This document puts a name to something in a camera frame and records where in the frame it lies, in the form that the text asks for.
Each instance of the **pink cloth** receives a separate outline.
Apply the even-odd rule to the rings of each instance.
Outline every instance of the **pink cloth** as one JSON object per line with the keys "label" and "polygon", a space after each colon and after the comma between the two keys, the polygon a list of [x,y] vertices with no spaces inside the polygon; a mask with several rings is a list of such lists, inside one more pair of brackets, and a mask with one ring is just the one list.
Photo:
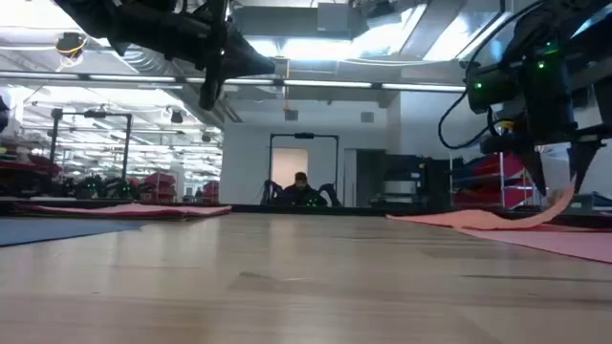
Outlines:
{"label": "pink cloth", "polygon": [[598,262],[612,263],[612,249],[610,249],[612,247],[612,232],[458,230],[480,239],[495,240]]}
{"label": "pink cloth", "polygon": [[101,209],[63,208],[38,205],[25,205],[32,210],[42,210],[53,213],[67,214],[94,214],[94,215],[120,215],[120,216],[173,216],[173,215],[195,215],[208,216],[217,215],[231,211],[231,206],[222,207],[200,207],[200,206],[164,206],[144,204],[124,204],[108,206]]}
{"label": "pink cloth", "polygon": [[555,203],[555,205],[535,216],[520,220],[504,219],[484,210],[461,210],[446,214],[423,216],[387,216],[387,218],[391,220],[408,221],[419,224],[451,226],[453,228],[485,230],[533,228],[553,220],[553,218],[565,210],[569,203],[572,202],[573,197],[574,183],[570,183],[570,185],[563,190],[561,198]]}

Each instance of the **shelf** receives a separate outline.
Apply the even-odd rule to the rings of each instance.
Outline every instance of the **shelf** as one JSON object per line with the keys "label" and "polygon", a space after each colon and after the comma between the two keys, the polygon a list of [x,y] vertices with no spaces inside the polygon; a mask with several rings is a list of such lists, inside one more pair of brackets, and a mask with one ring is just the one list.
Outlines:
{"label": "shelf", "polygon": [[486,180],[486,179],[492,179],[492,178],[499,178],[500,174],[499,173],[494,173],[494,174],[490,174],[490,175],[484,175],[484,176],[475,176],[475,177],[467,177],[467,178],[461,178],[461,179],[453,179],[452,182],[453,183],[460,183],[460,182],[470,182],[470,181],[482,181],[482,180]]}

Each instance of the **cable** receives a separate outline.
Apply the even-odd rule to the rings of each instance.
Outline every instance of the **cable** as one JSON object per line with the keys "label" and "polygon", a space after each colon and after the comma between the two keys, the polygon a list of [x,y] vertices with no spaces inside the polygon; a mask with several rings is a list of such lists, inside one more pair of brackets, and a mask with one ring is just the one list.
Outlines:
{"label": "cable", "polygon": [[[470,61],[468,62],[468,65],[466,66],[466,78],[468,78],[469,74],[470,74],[470,70],[471,67],[474,63],[474,61],[476,60],[476,57],[480,54],[480,52],[482,52],[482,50],[485,48],[485,46],[487,44],[489,44],[489,42],[495,37],[497,36],[506,26],[508,26],[508,24],[514,22],[514,20],[516,20],[517,18],[523,16],[524,14],[533,11],[534,9],[536,9],[537,7],[541,6],[543,3],[543,1],[539,0],[534,2],[533,4],[531,4],[530,6],[524,8],[521,11],[518,11],[517,13],[513,14],[512,16],[510,16],[508,19],[506,19],[506,21],[504,21],[500,26],[498,26],[497,28],[495,28],[495,30],[493,30],[491,32],[491,34],[489,36],[487,36],[483,42],[478,46],[478,48],[476,48],[476,50],[474,51],[474,54],[471,56]],[[479,133],[479,135],[477,135],[476,137],[474,137],[473,139],[469,140],[468,142],[465,143],[461,143],[461,144],[457,144],[457,145],[451,145],[448,142],[446,142],[446,140],[444,139],[444,136],[442,134],[442,126],[444,124],[445,119],[448,117],[448,115],[450,115],[450,113],[452,112],[452,110],[454,110],[455,107],[457,107],[457,105],[459,105],[459,103],[461,101],[463,101],[463,99],[468,95],[468,89],[466,89],[466,91],[457,99],[455,100],[454,103],[452,103],[452,105],[450,105],[450,107],[448,108],[448,110],[442,115],[442,117],[440,118],[440,121],[438,122],[438,139],[440,139],[440,142],[447,148],[447,149],[461,149],[461,148],[465,148],[467,146],[470,146],[472,144],[474,144],[479,138],[480,136],[482,136],[487,130],[488,128],[485,128],[484,131],[482,131],[481,133]]]}
{"label": "cable", "polygon": [[57,52],[60,54],[75,54],[75,53],[78,53],[78,51],[80,51],[81,49],[83,49],[85,47],[85,44],[87,44],[87,37],[83,39],[83,43],[81,43],[78,47],[72,48],[71,50],[67,50],[67,51],[57,49]]}

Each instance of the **white wall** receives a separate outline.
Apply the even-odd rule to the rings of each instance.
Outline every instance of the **white wall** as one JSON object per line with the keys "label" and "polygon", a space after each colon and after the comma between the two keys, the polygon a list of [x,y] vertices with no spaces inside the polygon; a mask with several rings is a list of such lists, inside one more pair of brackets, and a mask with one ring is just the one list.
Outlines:
{"label": "white wall", "polygon": [[277,148],[272,151],[272,180],[283,188],[295,181],[295,173],[308,173],[308,150]]}
{"label": "white wall", "polygon": [[[438,139],[438,121],[458,97],[456,94],[402,92],[388,109],[389,147],[400,145],[399,149],[390,151],[448,159],[448,149]],[[485,128],[486,123],[486,116],[476,115],[465,99],[447,117],[443,126],[444,138],[449,144],[463,143]],[[477,147],[453,152],[454,157],[459,155],[469,160],[480,153]]]}
{"label": "white wall", "polygon": [[[221,171],[221,203],[259,204],[263,182],[268,179],[270,133],[293,134],[295,128],[260,127],[246,123],[226,123],[223,168]],[[321,129],[300,127],[298,132],[339,135],[338,194],[343,194],[345,149],[385,149],[384,129]],[[313,187],[334,181],[336,148],[332,140],[295,140],[276,138],[274,147],[308,150],[309,180]]]}

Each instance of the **black equipment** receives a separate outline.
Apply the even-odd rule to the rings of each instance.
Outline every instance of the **black equipment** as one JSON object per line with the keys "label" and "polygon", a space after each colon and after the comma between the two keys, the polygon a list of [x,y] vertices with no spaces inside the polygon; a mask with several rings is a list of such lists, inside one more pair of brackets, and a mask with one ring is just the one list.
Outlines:
{"label": "black equipment", "polygon": [[[576,176],[579,192],[591,161],[602,147],[601,141],[612,138],[612,104],[607,100],[612,97],[612,76],[601,68],[612,53],[612,15],[573,36],[587,19],[609,4],[609,0],[537,1],[509,19],[524,14],[516,23],[514,38],[501,62],[486,67],[474,62],[485,41],[466,66],[467,90],[463,97],[468,96],[472,111],[491,113],[493,104],[519,104],[518,110],[503,117],[514,122],[513,131],[505,135],[492,131],[481,142],[481,151],[516,154],[543,195],[546,184],[536,146],[571,143],[571,177]],[[591,85],[598,99],[608,101],[607,106],[600,107],[603,124],[578,129],[572,95]]]}
{"label": "black equipment", "polygon": [[186,0],[55,0],[88,34],[108,38],[119,55],[130,43],[191,62],[207,69],[200,106],[211,110],[229,78],[274,72],[270,59],[255,49],[226,19],[229,0],[207,0],[187,12]]}
{"label": "black equipment", "polygon": [[327,200],[325,200],[321,195],[323,192],[327,193],[327,197],[329,197],[332,206],[338,207],[342,206],[338,199],[338,194],[336,193],[336,189],[330,183],[323,184],[318,190],[314,190],[309,194],[304,200],[303,204],[291,204],[290,200],[284,198],[283,188],[279,184],[273,181],[265,181],[264,182],[264,192],[261,197],[261,205],[290,205],[290,206],[327,206]]}

